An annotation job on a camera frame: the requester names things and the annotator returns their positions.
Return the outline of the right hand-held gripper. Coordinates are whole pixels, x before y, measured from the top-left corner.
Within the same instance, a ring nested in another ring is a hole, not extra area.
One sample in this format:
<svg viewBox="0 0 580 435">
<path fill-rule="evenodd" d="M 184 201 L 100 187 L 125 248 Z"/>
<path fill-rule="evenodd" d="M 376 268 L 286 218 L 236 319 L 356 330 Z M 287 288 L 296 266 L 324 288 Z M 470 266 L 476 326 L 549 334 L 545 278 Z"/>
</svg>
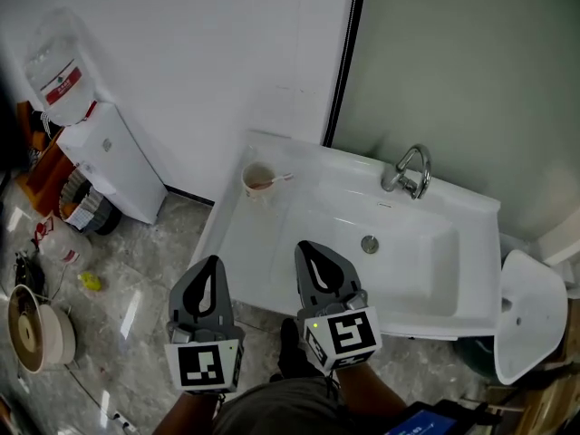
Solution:
<svg viewBox="0 0 580 435">
<path fill-rule="evenodd" d="M 364 363 L 382 348 L 376 310 L 368 305 L 368 294 L 348 259 L 328 246 L 302 240 L 295 248 L 295 268 L 304 307 L 298 320 L 323 372 Z"/>
</svg>

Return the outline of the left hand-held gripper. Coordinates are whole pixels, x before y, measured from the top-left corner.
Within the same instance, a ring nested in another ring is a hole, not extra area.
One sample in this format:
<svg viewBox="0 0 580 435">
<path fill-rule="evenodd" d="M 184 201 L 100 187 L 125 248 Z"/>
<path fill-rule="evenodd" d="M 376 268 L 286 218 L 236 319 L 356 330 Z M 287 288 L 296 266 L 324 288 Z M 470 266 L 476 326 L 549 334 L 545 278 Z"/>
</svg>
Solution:
<svg viewBox="0 0 580 435">
<path fill-rule="evenodd" d="M 237 390 L 245 332 L 235 325 L 221 259 L 190 267 L 169 293 L 165 352 L 176 389 L 192 394 Z"/>
</svg>

